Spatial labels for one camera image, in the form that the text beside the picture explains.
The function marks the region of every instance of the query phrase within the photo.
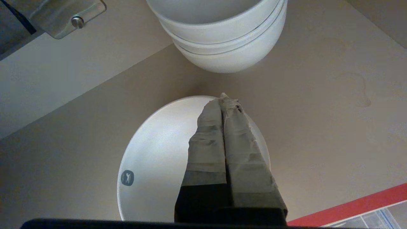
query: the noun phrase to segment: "bowl rim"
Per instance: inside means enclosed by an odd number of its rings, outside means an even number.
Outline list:
[[[167,18],[165,16],[163,16],[162,14],[158,13],[156,10],[153,9],[153,7],[151,7],[150,4],[150,0],[146,0],[148,6],[150,7],[151,11],[160,19],[163,20],[169,24],[175,24],[178,27],[182,27],[182,28],[190,28],[190,29],[207,29],[213,26],[221,26],[222,24],[227,24],[230,22],[234,22],[237,21],[239,19],[241,19],[243,17],[244,14],[247,14],[248,12],[252,12],[255,11],[257,8],[261,8],[263,4],[265,4],[265,2],[268,1],[276,1],[276,0],[260,0],[258,3],[256,3],[254,6],[246,9],[245,11],[236,14],[230,18],[226,18],[220,21],[216,21],[216,22],[208,22],[208,23],[202,23],[202,24],[189,24],[189,23],[185,23],[185,22],[179,22],[170,18]]]
[[[160,24],[163,27],[163,29],[167,32],[168,35],[170,35],[173,39],[177,40],[178,42],[180,42],[182,44],[192,46],[194,48],[205,48],[205,49],[206,48],[223,48],[223,47],[227,47],[227,46],[231,46],[231,45],[240,43],[245,40],[251,39],[250,41],[252,41],[252,40],[256,39],[263,32],[265,32],[270,27],[270,25],[272,25],[277,20],[283,7],[284,7],[284,0],[278,0],[278,3],[274,7],[273,11],[266,18],[266,20],[264,20],[260,25],[258,25],[252,31],[248,32],[247,34],[245,34],[243,36],[240,36],[240,37],[235,38],[230,41],[221,42],[221,43],[201,44],[201,43],[191,42],[191,41],[185,40],[185,39],[177,36],[176,34],[171,32],[167,27],[165,27],[165,25],[163,25],[161,22],[160,22]]]
[[[284,15],[284,14],[286,13],[286,11],[287,11],[287,0],[283,0],[283,2],[284,2],[283,7],[282,7],[280,13],[279,13],[278,16],[277,16],[276,21],[277,21],[278,19],[281,19],[281,18],[283,17],[283,15]],[[235,49],[232,49],[232,50],[230,50],[230,51],[223,52],[223,53],[217,53],[217,54],[196,54],[196,53],[192,53],[192,52],[190,52],[190,51],[188,51],[188,50],[182,48],[180,45],[178,45],[178,44],[176,44],[176,43],[174,43],[174,45],[178,48],[178,50],[179,50],[181,53],[183,53],[183,54],[185,54],[185,55],[188,55],[188,56],[191,56],[191,57],[204,58],[204,59],[211,59],[211,58],[213,58],[213,57],[218,58],[218,57],[223,57],[223,56],[226,56],[226,55],[233,54],[234,52],[237,52],[239,49],[244,48],[244,47],[247,47],[247,46],[253,44],[254,41],[256,41],[256,40],[257,40],[259,37],[261,37],[265,32],[267,32],[272,26],[275,26],[275,25],[276,25],[276,23],[272,23],[263,33],[261,33],[258,37],[256,37],[255,39],[253,39],[253,40],[250,41],[249,43],[244,44],[244,45],[242,45],[242,46],[240,46],[240,47],[237,47],[237,48],[235,48]]]

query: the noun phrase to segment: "white wall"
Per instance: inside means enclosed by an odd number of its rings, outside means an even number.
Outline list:
[[[45,33],[0,62],[0,139],[171,43],[144,0],[105,3],[85,28]]]

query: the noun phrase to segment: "white plate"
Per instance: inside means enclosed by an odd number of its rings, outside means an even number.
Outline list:
[[[127,146],[118,173],[117,202],[122,220],[174,221],[174,206],[188,160],[188,141],[196,131],[198,116],[213,99],[192,96],[176,100],[139,127]],[[248,116],[247,119],[269,166],[266,142],[253,120]],[[125,184],[127,178],[132,183],[130,186],[122,183],[122,175]]]

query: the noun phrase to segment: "red trim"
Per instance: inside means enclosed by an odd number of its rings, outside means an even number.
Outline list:
[[[320,227],[407,200],[407,183],[288,222],[289,226]]]

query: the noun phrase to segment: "metal screw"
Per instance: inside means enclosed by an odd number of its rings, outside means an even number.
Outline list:
[[[85,26],[85,22],[83,21],[83,19],[81,17],[73,17],[71,19],[71,23],[77,29],[81,29]]]

